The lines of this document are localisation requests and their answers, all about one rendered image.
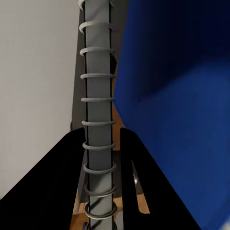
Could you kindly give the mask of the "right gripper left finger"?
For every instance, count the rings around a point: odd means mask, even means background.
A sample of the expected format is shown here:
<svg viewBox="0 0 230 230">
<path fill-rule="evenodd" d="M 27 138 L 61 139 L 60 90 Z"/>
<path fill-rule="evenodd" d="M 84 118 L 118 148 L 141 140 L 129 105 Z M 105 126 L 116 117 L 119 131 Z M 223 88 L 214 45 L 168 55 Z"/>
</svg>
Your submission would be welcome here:
<svg viewBox="0 0 230 230">
<path fill-rule="evenodd" d="M 0 230 L 69 230 L 85 129 L 67 133 L 3 198 Z"/>
</svg>

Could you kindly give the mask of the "folder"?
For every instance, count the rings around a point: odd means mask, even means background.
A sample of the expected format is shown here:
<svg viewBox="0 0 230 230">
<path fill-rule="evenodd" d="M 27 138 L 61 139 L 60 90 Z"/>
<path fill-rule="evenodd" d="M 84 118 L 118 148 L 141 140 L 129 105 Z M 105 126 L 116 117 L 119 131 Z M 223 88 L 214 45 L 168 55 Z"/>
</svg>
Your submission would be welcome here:
<svg viewBox="0 0 230 230">
<path fill-rule="evenodd" d="M 230 230 L 230 0 L 129 0 L 113 98 L 201 230 Z"/>
</svg>

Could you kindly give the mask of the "swivel chair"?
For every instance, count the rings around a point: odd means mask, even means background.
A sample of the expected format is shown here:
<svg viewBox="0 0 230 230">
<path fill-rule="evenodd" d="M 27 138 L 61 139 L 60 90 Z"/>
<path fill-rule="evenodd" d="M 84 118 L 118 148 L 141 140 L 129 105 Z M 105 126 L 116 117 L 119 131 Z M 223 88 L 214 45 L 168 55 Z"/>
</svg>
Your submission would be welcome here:
<svg viewBox="0 0 230 230">
<path fill-rule="evenodd" d="M 123 209 L 120 209 L 116 215 L 115 218 L 115 223 L 117 225 L 117 230 L 124 230 L 124 225 L 123 225 Z M 85 230 L 86 225 L 88 222 L 84 222 L 82 226 L 82 230 Z"/>
</svg>

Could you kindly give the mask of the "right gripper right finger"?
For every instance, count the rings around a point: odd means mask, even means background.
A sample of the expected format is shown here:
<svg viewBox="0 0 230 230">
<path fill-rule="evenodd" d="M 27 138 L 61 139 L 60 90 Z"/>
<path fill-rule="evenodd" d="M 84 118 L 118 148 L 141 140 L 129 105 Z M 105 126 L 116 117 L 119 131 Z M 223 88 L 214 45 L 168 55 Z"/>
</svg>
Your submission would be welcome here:
<svg viewBox="0 0 230 230">
<path fill-rule="evenodd" d="M 120 155 L 124 230 L 201 230 L 138 135 L 123 127 Z M 132 164 L 150 214 L 139 211 Z"/>
</svg>

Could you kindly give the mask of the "notebook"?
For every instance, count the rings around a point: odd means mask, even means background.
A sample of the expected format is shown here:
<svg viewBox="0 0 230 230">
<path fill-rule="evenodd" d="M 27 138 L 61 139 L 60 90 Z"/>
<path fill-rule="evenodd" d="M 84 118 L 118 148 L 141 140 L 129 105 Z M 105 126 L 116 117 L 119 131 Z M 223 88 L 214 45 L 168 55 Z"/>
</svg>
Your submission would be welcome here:
<svg viewBox="0 0 230 230">
<path fill-rule="evenodd" d="M 88 183 L 84 192 L 89 196 L 84 212 L 89 216 L 85 230 L 117 230 L 114 214 L 117 205 L 113 201 L 113 193 L 117 185 L 113 181 L 112 125 L 112 56 L 111 34 L 115 26 L 111 24 L 111 10 L 114 0 L 79 0 L 80 9 L 84 11 L 84 23 L 79 27 L 84 33 L 84 48 L 80 54 L 85 57 L 86 120 L 87 142 L 82 145 L 87 149 L 88 162 L 83 166 L 88 173 Z"/>
</svg>

